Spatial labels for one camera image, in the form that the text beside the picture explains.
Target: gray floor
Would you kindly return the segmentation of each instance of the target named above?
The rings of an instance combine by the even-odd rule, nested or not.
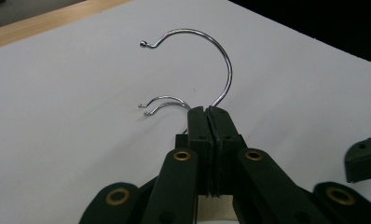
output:
[[[0,27],[22,21],[83,0],[6,0],[0,4]]]

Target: small metal hook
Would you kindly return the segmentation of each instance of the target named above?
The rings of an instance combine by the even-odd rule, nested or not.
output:
[[[192,30],[192,29],[175,29],[175,30],[169,31],[168,33],[166,33],[165,35],[163,35],[154,45],[151,45],[151,44],[147,43],[146,41],[142,41],[140,43],[140,46],[142,48],[155,49],[166,38],[168,38],[169,36],[171,36],[171,35],[179,35],[179,34],[192,34],[192,35],[201,36],[201,37],[207,39],[208,41],[210,41],[212,44],[214,44],[218,48],[218,50],[220,50],[221,54],[223,55],[223,57],[224,57],[224,59],[226,61],[226,64],[227,64],[227,84],[226,84],[223,92],[212,103],[212,106],[217,106],[224,99],[224,97],[226,97],[226,95],[227,95],[227,93],[229,91],[229,88],[231,86],[231,83],[232,83],[232,65],[231,65],[231,61],[229,60],[229,57],[228,57],[226,51],[223,49],[223,47],[221,47],[221,45],[215,39],[213,39],[211,36],[206,35],[205,33],[201,32],[201,31],[198,31],[198,30]],[[162,99],[160,97],[165,97],[166,99],[174,99],[174,100],[179,101],[181,103],[180,104],[179,103],[172,103],[172,104],[166,103],[164,105],[159,105],[158,107],[156,107],[153,110],[154,112],[153,111],[151,111],[151,112],[144,112],[145,115],[147,115],[147,116],[154,115],[159,109],[161,109],[162,107],[167,106],[167,105],[180,105],[180,106],[182,106],[184,108],[187,108],[184,105],[188,105],[188,104],[185,101],[181,100],[180,98],[172,97],[172,96],[170,96],[170,97],[169,96],[159,96],[159,97],[156,97],[156,98]],[[155,100],[157,100],[156,98],[154,98],[153,100],[151,100],[150,103],[147,104],[146,106],[139,105],[139,107],[147,107],[147,106],[149,106],[152,102],[154,102]]]

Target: brass rivet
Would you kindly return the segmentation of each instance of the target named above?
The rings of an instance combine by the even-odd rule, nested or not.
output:
[[[263,159],[263,156],[261,153],[259,153],[257,150],[248,150],[246,154],[244,154],[247,159],[252,161],[261,161]]]
[[[187,151],[178,151],[174,153],[173,156],[177,161],[188,161],[191,158],[191,153]]]
[[[325,193],[336,203],[343,205],[353,205],[355,203],[354,197],[344,189],[329,187]]]
[[[114,199],[113,196],[117,193],[122,193],[123,197],[120,199]],[[110,191],[109,194],[107,194],[106,202],[110,205],[116,206],[116,205],[120,205],[126,202],[129,199],[129,197],[130,197],[130,192],[127,189],[124,189],[124,188],[113,189],[112,191]]]

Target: white tabletop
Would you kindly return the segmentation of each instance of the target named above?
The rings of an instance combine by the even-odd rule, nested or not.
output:
[[[146,118],[139,103],[171,94],[219,105],[249,147],[297,185],[346,184],[344,156],[371,137],[371,63],[228,1],[136,0],[0,48],[0,223],[77,223],[105,186],[156,176],[186,111]],[[371,180],[346,184],[371,201]]]

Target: wooden strip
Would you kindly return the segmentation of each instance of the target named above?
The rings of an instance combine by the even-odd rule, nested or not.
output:
[[[130,0],[88,0],[0,27],[0,47],[79,21]]]

